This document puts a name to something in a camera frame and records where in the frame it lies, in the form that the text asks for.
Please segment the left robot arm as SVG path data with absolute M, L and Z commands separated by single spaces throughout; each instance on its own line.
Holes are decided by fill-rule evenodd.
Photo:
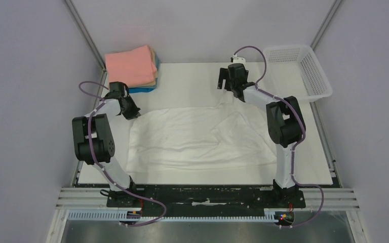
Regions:
M 96 168 L 109 184 L 111 197 L 127 207 L 137 204 L 140 198 L 136 184 L 115 157 L 116 145 L 109 121 L 117 116 L 127 120 L 140 116 L 140 108 L 130 96 L 125 83 L 112 82 L 108 93 L 98 97 L 99 105 L 90 113 L 72 119 L 74 153 L 79 161 Z

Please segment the white t shirt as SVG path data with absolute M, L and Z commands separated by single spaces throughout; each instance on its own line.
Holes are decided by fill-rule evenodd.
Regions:
M 265 114 L 225 95 L 214 107 L 161 109 L 137 118 L 130 130 L 126 170 L 201 171 L 276 162 Z

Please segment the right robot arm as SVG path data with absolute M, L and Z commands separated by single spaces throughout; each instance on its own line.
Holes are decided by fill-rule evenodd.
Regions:
M 242 102 L 263 108 L 267 130 L 276 145 L 277 169 L 273 180 L 273 202 L 284 207 L 298 197 L 299 185 L 294 181 L 295 147 L 306 136 L 306 127 L 296 97 L 281 98 L 248 81 L 249 71 L 242 63 L 219 69 L 218 89 L 232 92 Z

